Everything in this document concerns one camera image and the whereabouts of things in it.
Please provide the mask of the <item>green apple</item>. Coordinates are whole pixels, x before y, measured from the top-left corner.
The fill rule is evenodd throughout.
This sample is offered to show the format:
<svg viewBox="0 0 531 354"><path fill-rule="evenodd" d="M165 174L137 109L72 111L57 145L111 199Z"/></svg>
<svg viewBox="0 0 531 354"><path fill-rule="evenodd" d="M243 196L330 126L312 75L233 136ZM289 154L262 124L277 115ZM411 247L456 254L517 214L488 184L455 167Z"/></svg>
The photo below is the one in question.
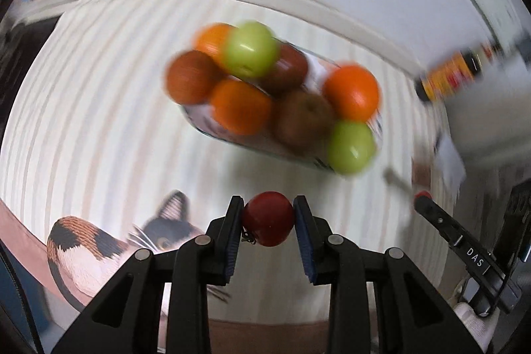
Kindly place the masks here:
<svg viewBox="0 0 531 354"><path fill-rule="evenodd" d="M376 150L373 132L367 124L342 120L330 134L328 164L336 174L359 174L373 160Z"/></svg>
<svg viewBox="0 0 531 354"><path fill-rule="evenodd" d="M221 51L222 65L243 80L268 74L280 56L280 42L263 23L246 21L232 29Z"/></svg>

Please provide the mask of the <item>red yellow apple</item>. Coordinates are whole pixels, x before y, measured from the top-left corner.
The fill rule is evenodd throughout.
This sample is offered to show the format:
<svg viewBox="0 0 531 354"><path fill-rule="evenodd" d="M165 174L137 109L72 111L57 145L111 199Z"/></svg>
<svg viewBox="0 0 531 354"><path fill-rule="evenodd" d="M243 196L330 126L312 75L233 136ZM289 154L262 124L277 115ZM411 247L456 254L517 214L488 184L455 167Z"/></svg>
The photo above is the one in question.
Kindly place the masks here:
<svg viewBox="0 0 531 354"><path fill-rule="evenodd" d="M273 106L271 134L296 154L309 151L331 131L335 113L320 94L295 89Z"/></svg>

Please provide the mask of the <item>dark red apple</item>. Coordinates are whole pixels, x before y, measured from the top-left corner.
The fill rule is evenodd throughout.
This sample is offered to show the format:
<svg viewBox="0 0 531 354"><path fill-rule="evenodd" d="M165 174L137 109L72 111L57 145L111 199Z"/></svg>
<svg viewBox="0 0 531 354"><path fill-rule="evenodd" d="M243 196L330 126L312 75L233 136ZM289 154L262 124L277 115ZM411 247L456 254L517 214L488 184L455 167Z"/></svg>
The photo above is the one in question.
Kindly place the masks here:
<svg viewBox="0 0 531 354"><path fill-rule="evenodd" d="M271 95L281 95L303 85L309 63L305 54L295 46L283 42L280 56L271 70L259 80L260 87Z"/></svg>

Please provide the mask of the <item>orange persimmon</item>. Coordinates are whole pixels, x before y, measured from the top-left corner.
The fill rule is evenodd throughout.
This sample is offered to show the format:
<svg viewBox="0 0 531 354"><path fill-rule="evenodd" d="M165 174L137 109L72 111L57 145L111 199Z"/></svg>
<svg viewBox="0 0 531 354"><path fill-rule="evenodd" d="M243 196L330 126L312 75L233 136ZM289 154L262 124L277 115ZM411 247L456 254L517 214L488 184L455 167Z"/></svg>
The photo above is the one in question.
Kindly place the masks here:
<svg viewBox="0 0 531 354"><path fill-rule="evenodd" d="M205 53L220 67L223 65L223 49L234 27L229 23L212 23L202 28L194 38L193 48Z"/></svg>

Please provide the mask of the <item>large orange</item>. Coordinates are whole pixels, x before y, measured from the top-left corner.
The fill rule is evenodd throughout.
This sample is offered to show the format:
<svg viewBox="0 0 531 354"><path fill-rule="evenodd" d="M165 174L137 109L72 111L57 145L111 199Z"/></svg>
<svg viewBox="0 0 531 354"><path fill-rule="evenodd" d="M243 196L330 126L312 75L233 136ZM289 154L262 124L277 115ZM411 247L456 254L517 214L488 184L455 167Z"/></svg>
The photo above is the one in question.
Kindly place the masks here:
<svg viewBox="0 0 531 354"><path fill-rule="evenodd" d="M381 93L374 75L359 64L330 73L321 87L323 97L343 120L368 122L380 106Z"/></svg>
<svg viewBox="0 0 531 354"><path fill-rule="evenodd" d="M254 136L266 129L273 110L272 98L252 84L225 79L213 89L211 116L230 133Z"/></svg>

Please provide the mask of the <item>white floral deer plate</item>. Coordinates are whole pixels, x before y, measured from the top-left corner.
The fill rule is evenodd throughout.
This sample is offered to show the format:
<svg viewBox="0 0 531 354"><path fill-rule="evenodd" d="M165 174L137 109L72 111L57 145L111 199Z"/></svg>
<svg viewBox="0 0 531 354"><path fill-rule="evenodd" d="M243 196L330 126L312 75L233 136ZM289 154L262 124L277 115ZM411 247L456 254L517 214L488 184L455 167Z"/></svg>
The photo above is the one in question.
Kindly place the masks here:
<svg viewBox="0 0 531 354"><path fill-rule="evenodd" d="M265 76L228 75L204 103L183 107L199 131L266 154L356 174L382 146L380 88L357 64L339 66L289 42Z"/></svg>

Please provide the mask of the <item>striped cat print tablecloth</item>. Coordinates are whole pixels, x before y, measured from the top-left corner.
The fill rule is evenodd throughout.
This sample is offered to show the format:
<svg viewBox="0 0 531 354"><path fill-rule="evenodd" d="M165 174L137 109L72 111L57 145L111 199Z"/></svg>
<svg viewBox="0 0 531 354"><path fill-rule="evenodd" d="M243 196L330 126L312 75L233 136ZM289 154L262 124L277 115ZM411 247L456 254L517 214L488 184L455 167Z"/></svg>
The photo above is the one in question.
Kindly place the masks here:
<svg viewBox="0 0 531 354"><path fill-rule="evenodd" d="M361 174L208 137L167 96L169 61L211 23L256 20L317 54L319 66L358 63L379 83L382 145ZM1 238L51 292L46 241L61 217L82 218L125 239L173 191L205 229L230 198L276 190L305 195L332 229L359 246L401 247L434 284L448 249L411 208L404 180L428 163L445 109L417 98L413 76L358 43L296 17L236 0L77 0L62 14L17 23L5 37L2 83L17 83L1 143Z"/></svg>

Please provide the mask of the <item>small brown orange fruit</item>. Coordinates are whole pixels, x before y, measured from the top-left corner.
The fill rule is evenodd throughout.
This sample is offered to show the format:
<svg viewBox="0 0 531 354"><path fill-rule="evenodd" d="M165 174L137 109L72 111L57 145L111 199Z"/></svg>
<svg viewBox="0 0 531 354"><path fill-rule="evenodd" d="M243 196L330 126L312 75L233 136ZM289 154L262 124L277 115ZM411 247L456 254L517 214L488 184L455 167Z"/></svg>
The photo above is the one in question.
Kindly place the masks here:
<svg viewBox="0 0 531 354"><path fill-rule="evenodd" d="M180 105L205 103L225 73L207 54L190 50L175 57L166 72L168 96Z"/></svg>

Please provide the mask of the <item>brown green life label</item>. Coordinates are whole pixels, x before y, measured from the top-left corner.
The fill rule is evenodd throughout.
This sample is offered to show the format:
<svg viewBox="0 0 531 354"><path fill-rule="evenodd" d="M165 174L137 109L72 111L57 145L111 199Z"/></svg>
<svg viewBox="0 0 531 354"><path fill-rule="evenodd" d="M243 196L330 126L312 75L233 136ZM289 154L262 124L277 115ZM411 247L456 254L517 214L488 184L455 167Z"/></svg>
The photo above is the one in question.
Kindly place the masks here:
<svg viewBox="0 0 531 354"><path fill-rule="evenodd" d="M411 163L411 183L420 188L430 189L432 180L430 162L413 158Z"/></svg>

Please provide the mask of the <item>dark soy sauce bottle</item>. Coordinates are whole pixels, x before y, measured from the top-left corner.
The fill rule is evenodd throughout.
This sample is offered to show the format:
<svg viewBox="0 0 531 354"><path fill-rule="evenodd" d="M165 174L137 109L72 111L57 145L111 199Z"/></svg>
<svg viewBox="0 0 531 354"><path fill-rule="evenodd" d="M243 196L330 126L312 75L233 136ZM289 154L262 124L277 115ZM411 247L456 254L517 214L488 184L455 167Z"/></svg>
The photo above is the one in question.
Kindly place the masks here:
<svg viewBox="0 0 531 354"><path fill-rule="evenodd" d="M456 51L415 80L416 94L423 103L445 100L475 82L501 55L500 44L493 42Z"/></svg>

